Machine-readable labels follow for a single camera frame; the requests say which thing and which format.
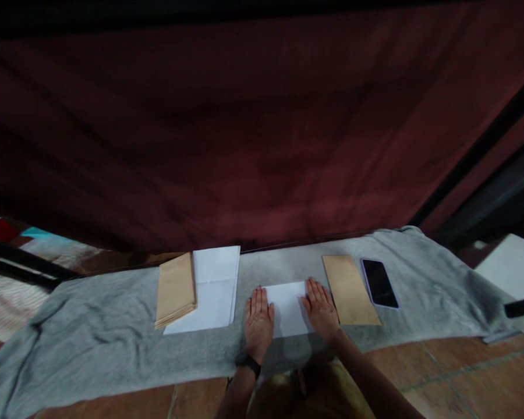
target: striped fabric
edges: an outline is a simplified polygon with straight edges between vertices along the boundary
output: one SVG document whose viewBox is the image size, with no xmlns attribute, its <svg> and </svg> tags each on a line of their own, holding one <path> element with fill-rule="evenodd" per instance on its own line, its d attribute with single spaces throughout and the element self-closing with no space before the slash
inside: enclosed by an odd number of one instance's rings
<svg viewBox="0 0 524 419">
<path fill-rule="evenodd" d="M 34 239 L 21 248 L 70 269 L 76 268 L 83 260 L 101 251 L 54 235 Z M 0 276 L 0 341 L 7 341 L 24 327 L 48 295 L 38 286 Z"/>
</svg>

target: gray blanket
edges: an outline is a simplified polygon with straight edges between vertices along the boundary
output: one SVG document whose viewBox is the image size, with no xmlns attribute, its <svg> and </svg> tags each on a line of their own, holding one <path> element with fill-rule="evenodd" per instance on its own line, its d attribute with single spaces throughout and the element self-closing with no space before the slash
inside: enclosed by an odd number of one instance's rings
<svg viewBox="0 0 524 419">
<path fill-rule="evenodd" d="M 163 336 L 154 329 L 158 268 L 60 285 L 28 326 L 0 350 L 0 417 L 195 379 L 230 376 L 243 341 L 245 302 L 258 286 L 314 276 L 328 286 L 322 255 L 382 261 L 401 309 L 377 307 L 382 326 L 345 326 L 362 351 L 416 340 L 486 335 L 509 327 L 500 295 L 420 230 L 240 256 L 235 322 Z M 325 349 L 316 335 L 276 339 L 263 375 L 303 365 Z"/>
</svg>

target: smartphone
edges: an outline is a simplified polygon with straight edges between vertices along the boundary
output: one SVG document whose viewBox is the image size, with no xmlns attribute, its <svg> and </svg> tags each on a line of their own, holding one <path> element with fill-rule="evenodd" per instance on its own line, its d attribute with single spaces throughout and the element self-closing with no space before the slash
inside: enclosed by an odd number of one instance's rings
<svg viewBox="0 0 524 419">
<path fill-rule="evenodd" d="M 400 308 L 384 264 L 371 259 L 361 259 L 361 263 L 373 304 L 389 308 Z"/>
</svg>

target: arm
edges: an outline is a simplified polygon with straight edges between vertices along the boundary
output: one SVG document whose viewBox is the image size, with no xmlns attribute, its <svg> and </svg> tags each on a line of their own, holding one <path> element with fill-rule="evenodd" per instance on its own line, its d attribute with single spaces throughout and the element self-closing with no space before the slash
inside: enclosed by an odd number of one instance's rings
<svg viewBox="0 0 524 419">
<path fill-rule="evenodd" d="M 274 334 L 274 304 L 268 307 L 266 290 L 258 287 L 246 302 L 245 338 L 246 353 L 262 365 Z M 215 419 L 244 418 L 256 384 L 249 367 L 239 367 L 221 401 Z"/>
<path fill-rule="evenodd" d="M 423 416 L 401 395 L 397 388 L 376 369 L 349 340 L 339 326 L 338 313 L 326 288 L 314 278 L 307 281 L 308 299 L 303 305 L 314 330 L 334 350 L 353 378 L 377 419 Z"/>
</svg>

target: stack of envelopes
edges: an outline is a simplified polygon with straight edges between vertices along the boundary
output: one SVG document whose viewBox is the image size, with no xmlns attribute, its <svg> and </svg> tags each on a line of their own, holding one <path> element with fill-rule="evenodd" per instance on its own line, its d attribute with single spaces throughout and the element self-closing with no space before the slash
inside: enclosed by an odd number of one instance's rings
<svg viewBox="0 0 524 419">
<path fill-rule="evenodd" d="M 159 266 L 155 328 L 174 322 L 197 307 L 192 253 Z"/>
</svg>

